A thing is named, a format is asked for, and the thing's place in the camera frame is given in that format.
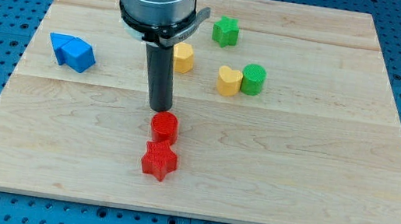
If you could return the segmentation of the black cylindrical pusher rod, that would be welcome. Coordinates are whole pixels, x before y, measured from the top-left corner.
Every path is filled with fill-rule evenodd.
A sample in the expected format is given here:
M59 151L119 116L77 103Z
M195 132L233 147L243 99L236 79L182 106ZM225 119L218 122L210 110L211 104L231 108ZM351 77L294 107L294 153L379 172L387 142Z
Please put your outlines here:
M168 111L173 104L173 54L173 47L146 45L149 106L158 113Z

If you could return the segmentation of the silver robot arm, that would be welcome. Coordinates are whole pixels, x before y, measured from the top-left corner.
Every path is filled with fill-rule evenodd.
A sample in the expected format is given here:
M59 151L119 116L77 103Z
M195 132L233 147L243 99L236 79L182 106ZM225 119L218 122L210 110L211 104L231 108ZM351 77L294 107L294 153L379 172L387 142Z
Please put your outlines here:
M192 27L196 0L119 0L122 25L131 37L146 43L149 106L171 108L173 93L172 37Z

